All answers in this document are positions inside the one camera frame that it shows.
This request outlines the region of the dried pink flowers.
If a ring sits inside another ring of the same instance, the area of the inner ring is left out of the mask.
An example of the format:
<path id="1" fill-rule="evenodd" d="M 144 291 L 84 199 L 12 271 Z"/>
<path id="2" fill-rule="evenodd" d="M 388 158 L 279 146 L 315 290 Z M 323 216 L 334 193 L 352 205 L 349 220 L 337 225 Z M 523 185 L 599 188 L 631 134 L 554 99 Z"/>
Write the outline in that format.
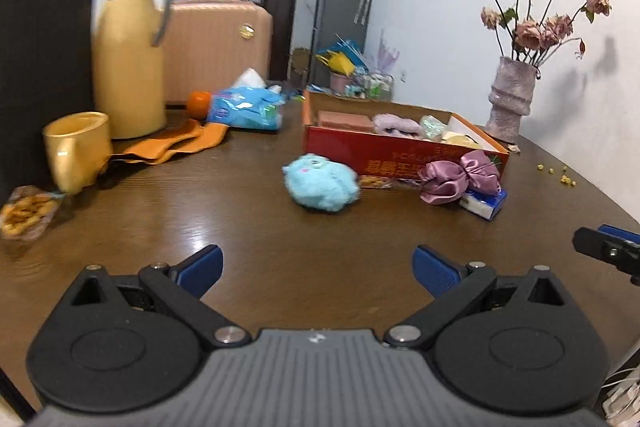
<path id="1" fill-rule="evenodd" d="M 612 12 L 611 0 L 580 0 L 577 8 L 558 12 L 559 3 L 567 0 L 491 0 L 491 6 L 480 11 L 480 21 L 494 34 L 500 54 L 533 68 L 546 64 L 559 49 L 575 43 L 575 55 L 582 58 L 586 44 L 574 35 L 579 17 L 592 23 Z"/>

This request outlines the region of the blue fluffy plush toy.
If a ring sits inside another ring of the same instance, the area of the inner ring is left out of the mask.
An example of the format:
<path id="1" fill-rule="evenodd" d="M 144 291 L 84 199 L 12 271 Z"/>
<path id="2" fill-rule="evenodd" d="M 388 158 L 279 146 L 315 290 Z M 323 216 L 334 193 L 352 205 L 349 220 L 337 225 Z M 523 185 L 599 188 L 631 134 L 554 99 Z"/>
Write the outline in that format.
<path id="1" fill-rule="evenodd" d="M 282 167 L 284 185 L 298 205 L 339 212 L 360 196 L 358 174 L 329 158 L 305 154 Z"/>

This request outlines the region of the yellow thermos jug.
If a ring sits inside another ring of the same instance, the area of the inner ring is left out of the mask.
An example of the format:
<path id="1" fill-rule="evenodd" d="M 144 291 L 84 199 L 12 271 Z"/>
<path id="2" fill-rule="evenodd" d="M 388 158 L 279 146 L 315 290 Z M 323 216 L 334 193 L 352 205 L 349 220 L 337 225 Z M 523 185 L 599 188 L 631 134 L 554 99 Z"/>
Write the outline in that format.
<path id="1" fill-rule="evenodd" d="M 163 38 L 172 0 L 106 0 L 93 40 L 96 109 L 111 137 L 131 140 L 165 127 Z"/>

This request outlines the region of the orange cloth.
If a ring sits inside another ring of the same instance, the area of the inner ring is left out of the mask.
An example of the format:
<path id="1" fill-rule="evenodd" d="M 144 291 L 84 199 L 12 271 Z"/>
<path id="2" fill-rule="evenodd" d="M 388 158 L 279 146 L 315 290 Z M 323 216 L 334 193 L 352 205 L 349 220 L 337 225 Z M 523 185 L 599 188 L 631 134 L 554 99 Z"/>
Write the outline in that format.
<path id="1" fill-rule="evenodd" d="M 225 124 L 200 124 L 194 119 L 183 121 L 178 128 L 166 129 L 152 138 L 130 145 L 111 160 L 127 164 L 162 165 L 177 155 L 192 155 L 218 146 L 229 130 Z"/>

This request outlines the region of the yellow crumbs on table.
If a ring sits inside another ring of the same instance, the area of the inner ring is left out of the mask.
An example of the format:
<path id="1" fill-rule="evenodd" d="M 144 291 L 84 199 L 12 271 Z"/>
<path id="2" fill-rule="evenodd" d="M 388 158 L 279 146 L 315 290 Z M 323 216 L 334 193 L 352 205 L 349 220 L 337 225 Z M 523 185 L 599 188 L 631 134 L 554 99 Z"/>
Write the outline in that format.
<path id="1" fill-rule="evenodd" d="M 539 172 L 548 173 L 549 176 L 554 176 L 562 185 L 575 187 L 577 181 L 570 176 L 570 168 L 567 165 L 561 167 L 546 166 L 544 164 L 538 164 L 536 169 Z"/>

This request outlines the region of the black paper bag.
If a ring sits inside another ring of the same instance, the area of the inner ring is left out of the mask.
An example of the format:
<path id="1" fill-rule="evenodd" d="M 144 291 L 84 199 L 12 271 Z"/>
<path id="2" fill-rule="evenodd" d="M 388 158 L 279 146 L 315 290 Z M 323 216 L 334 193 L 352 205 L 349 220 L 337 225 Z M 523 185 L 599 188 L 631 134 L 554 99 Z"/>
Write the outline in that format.
<path id="1" fill-rule="evenodd" d="M 1 0 L 1 198 L 50 187 L 43 129 L 94 109 L 92 0 Z"/>

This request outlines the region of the orange fruit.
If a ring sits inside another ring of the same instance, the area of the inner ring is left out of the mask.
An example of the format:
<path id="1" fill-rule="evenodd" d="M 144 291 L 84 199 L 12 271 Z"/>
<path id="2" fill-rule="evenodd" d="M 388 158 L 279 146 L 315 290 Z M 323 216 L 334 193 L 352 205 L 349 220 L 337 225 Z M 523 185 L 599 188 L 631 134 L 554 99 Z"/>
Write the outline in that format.
<path id="1" fill-rule="evenodd" d="M 207 118 L 213 95 L 208 91 L 193 91 L 186 101 L 186 113 L 195 120 L 203 121 Z"/>

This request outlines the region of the pale green soft pouch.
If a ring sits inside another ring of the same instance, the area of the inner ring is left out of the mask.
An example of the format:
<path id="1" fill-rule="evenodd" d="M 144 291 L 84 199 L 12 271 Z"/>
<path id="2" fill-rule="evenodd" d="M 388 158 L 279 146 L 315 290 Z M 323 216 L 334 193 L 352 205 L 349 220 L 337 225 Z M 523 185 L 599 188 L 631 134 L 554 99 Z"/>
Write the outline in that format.
<path id="1" fill-rule="evenodd" d="M 425 115 L 420 119 L 422 136 L 425 140 L 440 142 L 448 132 L 448 126 L 433 115 Z"/>

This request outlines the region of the pink satin bow scrunchie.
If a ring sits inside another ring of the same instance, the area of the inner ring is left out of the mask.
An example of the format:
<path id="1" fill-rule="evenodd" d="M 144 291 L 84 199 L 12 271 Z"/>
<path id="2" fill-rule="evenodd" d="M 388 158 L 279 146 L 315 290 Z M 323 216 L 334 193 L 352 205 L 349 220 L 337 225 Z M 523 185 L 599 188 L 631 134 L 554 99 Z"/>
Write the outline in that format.
<path id="1" fill-rule="evenodd" d="M 497 196 L 501 192 L 500 172 L 482 150 L 471 150 L 458 162 L 434 160 L 419 172 L 421 198 L 428 205 L 446 205 L 467 191 Z"/>

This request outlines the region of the yellow mug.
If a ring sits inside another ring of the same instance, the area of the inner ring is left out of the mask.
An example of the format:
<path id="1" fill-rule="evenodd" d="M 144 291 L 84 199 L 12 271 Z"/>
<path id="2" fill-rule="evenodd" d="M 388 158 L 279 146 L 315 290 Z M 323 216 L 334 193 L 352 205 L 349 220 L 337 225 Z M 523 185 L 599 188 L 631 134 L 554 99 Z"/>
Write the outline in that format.
<path id="1" fill-rule="evenodd" d="M 113 154 L 110 120 L 100 112 L 58 118 L 43 129 L 43 138 L 53 181 L 68 195 L 96 182 Z"/>

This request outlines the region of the blue handkerchief tissue pack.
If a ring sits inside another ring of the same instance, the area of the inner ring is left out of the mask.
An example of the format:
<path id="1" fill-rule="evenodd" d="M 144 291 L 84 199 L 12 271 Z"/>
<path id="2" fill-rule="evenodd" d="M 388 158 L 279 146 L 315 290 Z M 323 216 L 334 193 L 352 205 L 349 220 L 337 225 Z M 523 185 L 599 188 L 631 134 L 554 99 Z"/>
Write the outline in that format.
<path id="1" fill-rule="evenodd" d="M 504 188 L 496 195 L 468 190 L 459 199 L 459 205 L 473 215 L 491 221 L 498 215 L 507 197 L 508 192 Z"/>

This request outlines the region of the snack bag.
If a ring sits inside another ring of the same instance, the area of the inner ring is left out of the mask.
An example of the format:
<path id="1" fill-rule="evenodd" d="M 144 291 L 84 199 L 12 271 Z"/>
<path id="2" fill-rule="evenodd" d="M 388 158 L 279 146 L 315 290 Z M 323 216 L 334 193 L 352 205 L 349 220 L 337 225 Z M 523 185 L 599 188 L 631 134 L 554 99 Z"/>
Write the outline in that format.
<path id="1" fill-rule="evenodd" d="M 7 241 L 32 242 L 46 231 L 58 212 L 63 194 L 33 185 L 17 187 L 1 208 L 1 237 Z"/>

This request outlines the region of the grey refrigerator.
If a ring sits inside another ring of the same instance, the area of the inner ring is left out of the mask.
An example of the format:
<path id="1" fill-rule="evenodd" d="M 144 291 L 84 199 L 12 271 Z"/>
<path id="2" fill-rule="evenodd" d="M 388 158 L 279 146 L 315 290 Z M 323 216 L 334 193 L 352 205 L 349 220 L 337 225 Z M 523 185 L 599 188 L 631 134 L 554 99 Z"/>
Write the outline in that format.
<path id="1" fill-rule="evenodd" d="M 332 53 L 343 53 L 357 68 L 364 67 L 362 52 L 366 43 L 371 0 L 317 0 L 311 39 L 308 82 L 329 87 L 328 60 Z"/>

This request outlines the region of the lilac towel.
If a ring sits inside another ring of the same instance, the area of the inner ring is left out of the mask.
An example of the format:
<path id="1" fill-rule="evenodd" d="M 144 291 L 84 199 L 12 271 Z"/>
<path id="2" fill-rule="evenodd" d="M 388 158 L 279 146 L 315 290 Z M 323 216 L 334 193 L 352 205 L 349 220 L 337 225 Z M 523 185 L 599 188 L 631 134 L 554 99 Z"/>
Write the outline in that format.
<path id="1" fill-rule="evenodd" d="M 421 139 L 423 129 L 416 121 L 395 114 L 378 114 L 372 118 L 377 134 L 400 136 L 401 138 Z"/>

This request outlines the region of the red cardboard box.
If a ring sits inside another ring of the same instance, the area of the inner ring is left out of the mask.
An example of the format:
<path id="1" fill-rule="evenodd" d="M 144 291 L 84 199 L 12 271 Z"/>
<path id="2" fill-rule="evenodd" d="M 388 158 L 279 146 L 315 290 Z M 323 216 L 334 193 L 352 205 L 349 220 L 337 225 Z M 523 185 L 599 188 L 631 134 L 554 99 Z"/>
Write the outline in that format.
<path id="1" fill-rule="evenodd" d="M 432 115 L 446 124 L 448 130 L 472 138 L 499 171 L 506 168 L 510 157 L 504 146 L 456 113 L 393 102 L 341 98 L 307 90 L 302 108 L 304 152 L 340 162 L 363 176 L 416 179 L 420 168 L 429 162 L 457 161 L 471 149 L 459 144 L 403 138 L 374 131 L 332 128 L 320 121 L 323 113 L 360 115 L 369 119 L 378 114 L 390 114 L 414 121 Z"/>

